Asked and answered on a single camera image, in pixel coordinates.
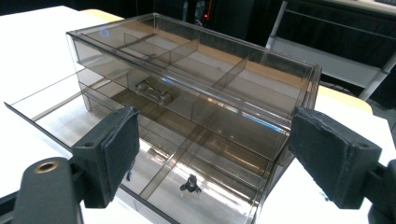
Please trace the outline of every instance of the transparent drawer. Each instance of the transparent drawer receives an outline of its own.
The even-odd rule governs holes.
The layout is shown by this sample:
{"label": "transparent drawer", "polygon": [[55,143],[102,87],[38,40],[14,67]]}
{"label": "transparent drawer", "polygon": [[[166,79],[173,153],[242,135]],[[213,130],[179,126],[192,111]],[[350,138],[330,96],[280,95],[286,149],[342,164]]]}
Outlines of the transparent drawer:
{"label": "transparent drawer", "polygon": [[[319,67],[158,14],[67,34],[77,74],[11,108],[70,147],[132,105],[140,152],[121,187],[158,216],[147,207],[143,215],[257,220],[293,158],[285,145],[292,112],[313,108]],[[183,190],[192,175],[199,190]]]}

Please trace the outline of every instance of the drawer handle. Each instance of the drawer handle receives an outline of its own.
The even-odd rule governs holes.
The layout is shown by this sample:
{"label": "drawer handle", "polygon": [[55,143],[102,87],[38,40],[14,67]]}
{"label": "drawer handle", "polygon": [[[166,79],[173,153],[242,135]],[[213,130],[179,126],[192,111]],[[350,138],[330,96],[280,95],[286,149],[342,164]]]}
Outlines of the drawer handle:
{"label": "drawer handle", "polygon": [[168,105],[173,101],[173,96],[169,91],[160,91],[151,87],[146,80],[143,80],[136,85],[136,90],[139,95],[144,95],[158,105]]}

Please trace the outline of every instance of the metal ring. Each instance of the metal ring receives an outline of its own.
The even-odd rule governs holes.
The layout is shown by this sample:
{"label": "metal ring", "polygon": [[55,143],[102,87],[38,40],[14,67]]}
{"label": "metal ring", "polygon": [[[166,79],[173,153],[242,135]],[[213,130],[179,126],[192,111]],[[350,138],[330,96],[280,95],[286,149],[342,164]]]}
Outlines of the metal ring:
{"label": "metal ring", "polygon": [[57,161],[46,161],[37,165],[35,168],[35,172],[37,174],[44,174],[50,171],[55,170],[58,167],[59,163]]}

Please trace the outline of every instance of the clear plastic tray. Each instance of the clear plastic tray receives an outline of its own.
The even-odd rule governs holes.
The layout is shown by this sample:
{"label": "clear plastic tray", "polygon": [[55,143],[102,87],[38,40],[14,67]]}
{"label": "clear plastic tray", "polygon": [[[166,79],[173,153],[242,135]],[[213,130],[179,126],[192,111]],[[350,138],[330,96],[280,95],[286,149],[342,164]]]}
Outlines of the clear plastic tray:
{"label": "clear plastic tray", "polygon": [[[67,34],[78,80],[16,111],[72,146],[110,111],[133,105],[140,152],[124,188],[180,223],[257,220],[292,159],[292,111],[314,106],[319,67],[158,14]],[[31,107],[62,89],[69,97]],[[190,175],[200,194],[180,190]]]}

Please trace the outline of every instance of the white table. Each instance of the white table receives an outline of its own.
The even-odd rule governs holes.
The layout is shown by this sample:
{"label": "white table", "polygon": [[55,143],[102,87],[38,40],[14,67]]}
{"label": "white table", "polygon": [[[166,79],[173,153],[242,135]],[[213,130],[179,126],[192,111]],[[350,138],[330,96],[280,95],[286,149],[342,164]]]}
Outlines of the white table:
{"label": "white table", "polygon": [[[64,33],[104,22],[67,7],[0,17],[1,100],[15,102],[74,73]],[[327,94],[318,97],[316,110],[340,120],[385,149],[387,155],[381,157],[382,162],[396,158],[385,120]],[[71,156],[4,106],[0,106],[0,124],[0,197],[19,189],[22,173],[32,163],[48,157]],[[300,163],[294,161],[264,204],[260,222],[343,223],[339,220],[346,217],[350,218],[344,223],[367,220],[366,210],[340,211],[332,203],[326,203],[320,193]],[[84,218],[86,223],[147,222],[124,205],[116,201],[106,210],[84,210]]]}

